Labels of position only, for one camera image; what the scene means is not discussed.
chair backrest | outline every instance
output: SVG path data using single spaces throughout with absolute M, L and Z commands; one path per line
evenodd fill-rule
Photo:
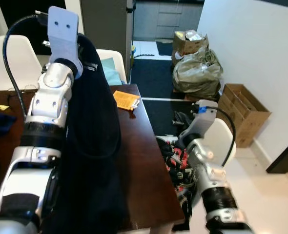
M 123 57 L 118 51 L 114 50 L 96 50 L 101 60 L 113 58 L 115 69 L 119 73 L 120 80 L 126 84 L 126 76 L 123 65 Z
M 207 145 L 214 154 L 213 162 L 221 165 L 230 149 L 230 145 L 233 139 L 233 134 L 228 128 L 227 124 L 219 118 L 216 118 L 213 124 L 209 127 L 205 133 L 203 142 Z M 236 153 L 236 143 L 233 145 L 231 154 L 227 160 L 227 163 L 234 158 Z
M 0 90 L 13 88 L 3 62 L 4 36 L 0 36 Z M 11 35 L 7 44 L 7 60 L 19 89 L 34 89 L 42 67 L 27 37 Z

light blue cloth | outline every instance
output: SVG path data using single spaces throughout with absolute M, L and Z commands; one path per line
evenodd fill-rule
M 113 58 L 101 60 L 104 74 L 108 85 L 121 85 L 119 73 L 115 69 L 115 62 Z

wooden table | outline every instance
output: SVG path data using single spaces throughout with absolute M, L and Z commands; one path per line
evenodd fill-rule
M 135 84 L 111 86 L 111 90 L 140 95 Z M 0 104 L 7 104 L 9 93 L 0 91 Z M 32 96 L 33 93 L 23 94 L 27 106 Z M 22 114 L 17 97 L 10 98 L 10 106 L 11 109 L 2 113 L 16 116 L 18 119 L 10 132 L 0 137 L 0 183 L 22 134 Z M 151 227 L 152 234 L 169 233 L 174 224 L 183 223 L 184 214 L 143 102 L 140 102 L 139 107 L 133 113 L 121 109 L 118 112 L 122 146 L 117 159 L 117 167 L 129 211 L 129 219 L 122 226 L 122 230 Z

table leg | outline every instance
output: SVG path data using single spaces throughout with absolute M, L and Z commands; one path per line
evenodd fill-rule
M 173 223 L 162 225 L 155 228 L 150 228 L 149 234 L 171 234 Z

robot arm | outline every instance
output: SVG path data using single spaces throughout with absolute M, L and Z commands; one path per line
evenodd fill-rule
M 199 113 L 191 125 L 180 134 L 179 144 L 186 148 L 188 162 L 196 176 L 196 187 L 202 195 L 206 215 L 206 227 L 210 234 L 252 234 L 243 211 L 238 209 L 222 166 L 211 163 L 213 153 L 202 144 L 200 138 L 213 123 L 217 103 L 200 100 Z
M 68 101 L 83 67 L 77 49 L 78 16 L 50 7 L 48 36 L 52 56 L 38 80 L 20 146 L 0 188 L 0 234 L 36 234 L 52 212 L 58 194 L 56 166 L 65 139 Z

